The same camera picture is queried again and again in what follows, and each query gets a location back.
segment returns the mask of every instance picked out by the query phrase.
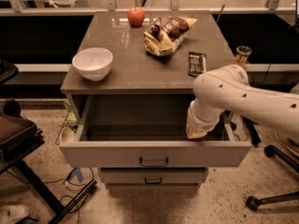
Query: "chair leg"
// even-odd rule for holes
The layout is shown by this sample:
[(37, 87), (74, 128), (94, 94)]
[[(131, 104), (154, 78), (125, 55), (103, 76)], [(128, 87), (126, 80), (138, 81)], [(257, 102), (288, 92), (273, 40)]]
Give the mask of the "chair leg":
[[(289, 156), (285, 155), (278, 148), (274, 146), (267, 146), (264, 149), (264, 153), (268, 158), (272, 158), (275, 155), (278, 155), (278, 157), (285, 161), (294, 171), (296, 171), (299, 174), (299, 164), (290, 159)], [(292, 200), (299, 200), (299, 191), (263, 199), (257, 199), (254, 196), (249, 196), (246, 200), (246, 207), (248, 207), (251, 210), (257, 210), (259, 206), (263, 204), (281, 203)]]

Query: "snack bag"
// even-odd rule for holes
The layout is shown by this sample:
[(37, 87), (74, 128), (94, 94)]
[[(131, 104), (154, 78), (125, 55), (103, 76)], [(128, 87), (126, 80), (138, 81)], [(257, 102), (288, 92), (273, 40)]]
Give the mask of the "snack bag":
[(173, 54), (197, 19), (160, 17), (144, 33), (145, 50), (156, 56)]

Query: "desk top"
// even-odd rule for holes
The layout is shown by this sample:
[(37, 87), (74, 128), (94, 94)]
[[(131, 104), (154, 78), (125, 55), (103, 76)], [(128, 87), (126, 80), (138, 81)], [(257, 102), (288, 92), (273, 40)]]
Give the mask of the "desk top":
[[(144, 49), (143, 33), (160, 16), (196, 18), (176, 52), (155, 57)], [(207, 70), (236, 63), (218, 25), (202, 11), (146, 11), (142, 26), (133, 28), (126, 12), (97, 12), (78, 49), (100, 47), (113, 54), (112, 69), (101, 81), (90, 81), (70, 67), (63, 86), (65, 94), (192, 92), (189, 51), (205, 53)]]

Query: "closed drawer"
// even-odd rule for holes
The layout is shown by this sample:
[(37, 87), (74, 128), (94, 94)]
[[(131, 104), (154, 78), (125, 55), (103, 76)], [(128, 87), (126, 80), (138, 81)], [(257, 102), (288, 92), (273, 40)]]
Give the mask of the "closed drawer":
[(207, 168), (102, 168), (99, 169), (101, 181), (106, 186), (116, 185), (193, 185), (200, 186), (206, 181)]
[(74, 167), (236, 167), (251, 147), (222, 119), (207, 136), (187, 139), (189, 94), (90, 95), (75, 142), (60, 144)]

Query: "white bowl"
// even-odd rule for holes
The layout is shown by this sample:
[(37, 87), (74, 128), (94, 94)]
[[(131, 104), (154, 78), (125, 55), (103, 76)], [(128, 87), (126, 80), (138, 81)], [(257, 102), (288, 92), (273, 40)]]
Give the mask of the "white bowl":
[(107, 49), (84, 49), (73, 58), (73, 65), (83, 77), (98, 81), (111, 70), (112, 53)]

